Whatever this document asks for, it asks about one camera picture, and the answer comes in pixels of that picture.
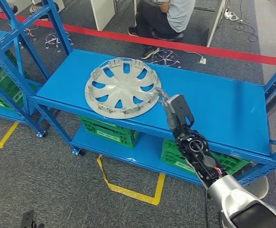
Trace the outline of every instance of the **chair base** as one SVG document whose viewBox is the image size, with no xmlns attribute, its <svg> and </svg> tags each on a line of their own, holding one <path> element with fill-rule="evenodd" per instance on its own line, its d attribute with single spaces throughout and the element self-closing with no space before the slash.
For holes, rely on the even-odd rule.
<svg viewBox="0 0 276 228">
<path fill-rule="evenodd" d="M 67 36 L 68 40 L 70 42 L 70 45 L 73 46 L 74 43 L 70 39 L 70 35 L 68 32 L 66 32 L 66 35 Z M 49 49 L 50 45 L 54 45 L 58 52 L 60 53 L 62 50 L 60 48 L 60 40 L 57 37 L 55 32 L 51 33 L 49 35 L 47 35 L 45 39 L 45 48 Z"/>
<path fill-rule="evenodd" d="M 152 63 L 166 67 L 181 68 L 178 56 L 171 50 L 160 50 L 152 56 Z"/>
</svg>

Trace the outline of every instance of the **gray t-shirt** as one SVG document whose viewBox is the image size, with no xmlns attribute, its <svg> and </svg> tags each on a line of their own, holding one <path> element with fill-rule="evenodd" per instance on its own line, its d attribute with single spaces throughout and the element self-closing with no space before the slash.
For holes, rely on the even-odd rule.
<svg viewBox="0 0 276 228">
<path fill-rule="evenodd" d="M 158 0 L 169 2 L 167 20 L 176 32 L 185 30 L 195 6 L 195 0 Z"/>
</svg>

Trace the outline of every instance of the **red floor tape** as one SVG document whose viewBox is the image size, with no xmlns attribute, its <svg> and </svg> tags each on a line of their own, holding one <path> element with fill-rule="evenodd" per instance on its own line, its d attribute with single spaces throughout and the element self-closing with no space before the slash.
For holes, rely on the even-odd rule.
<svg viewBox="0 0 276 228">
<path fill-rule="evenodd" d="M 0 13 L 0 18 L 6 19 L 6 17 L 3 13 Z M 25 19 L 27 19 L 27 17 L 24 16 L 16 16 L 16 18 L 20 22 L 23 22 Z M 51 23 L 49 21 L 37 20 L 33 24 L 39 25 L 42 27 L 52 28 Z M 163 48 L 170 48 L 170 49 L 181 50 L 181 51 L 197 52 L 200 54 L 209 55 L 209 56 L 230 58 L 230 59 L 236 59 L 236 60 L 242 60 L 242 61 L 248 61 L 254 63 L 263 63 L 263 64 L 276 66 L 276 57 L 271 57 L 271 56 L 262 56 L 257 54 L 250 54 L 246 52 L 231 51 L 231 50 L 225 50 L 215 47 L 210 48 L 210 47 L 203 47 L 203 46 L 197 46 L 197 45 L 185 44 L 185 43 L 150 39 L 150 38 L 132 37 L 126 34 L 98 31 L 94 29 L 89 29 L 89 28 L 87 29 L 87 28 L 82 28 L 73 25 L 67 25 L 67 24 L 63 24 L 63 26 L 66 31 L 80 33 L 89 36 L 114 39 L 114 40 L 126 41 L 131 43 L 154 45 L 162 48 L 163 47 Z"/>
</svg>

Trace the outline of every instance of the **white desk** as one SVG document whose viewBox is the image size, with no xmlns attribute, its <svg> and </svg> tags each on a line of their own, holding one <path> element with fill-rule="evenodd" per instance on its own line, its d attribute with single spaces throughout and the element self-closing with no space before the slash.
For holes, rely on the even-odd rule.
<svg viewBox="0 0 276 228">
<path fill-rule="evenodd" d="M 141 0 L 134 0 L 134 16 L 137 13 L 137 6 Z M 95 20 L 98 31 L 102 31 L 116 14 L 117 0 L 91 0 Z M 210 26 L 206 42 L 209 47 L 215 29 L 218 27 L 225 0 L 219 0 L 210 21 Z"/>
</svg>

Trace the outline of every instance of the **black sneaker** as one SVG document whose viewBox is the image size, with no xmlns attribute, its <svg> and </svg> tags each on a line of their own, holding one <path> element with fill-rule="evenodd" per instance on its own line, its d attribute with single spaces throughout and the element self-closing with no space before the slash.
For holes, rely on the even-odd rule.
<svg viewBox="0 0 276 228">
<path fill-rule="evenodd" d="M 144 51 L 140 56 L 141 59 L 147 59 L 150 56 L 156 54 L 160 51 L 159 47 L 155 46 L 147 46 L 144 48 Z"/>
<path fill-rule="evenodd" d="M 134 37 L 138 37 L 138 31 L 137 30 L 137 27 L 134 27 L 134 26 L 129 26 L 128 28 L 128 33 L 130 36 L 134 36 Z"/>
</svg>

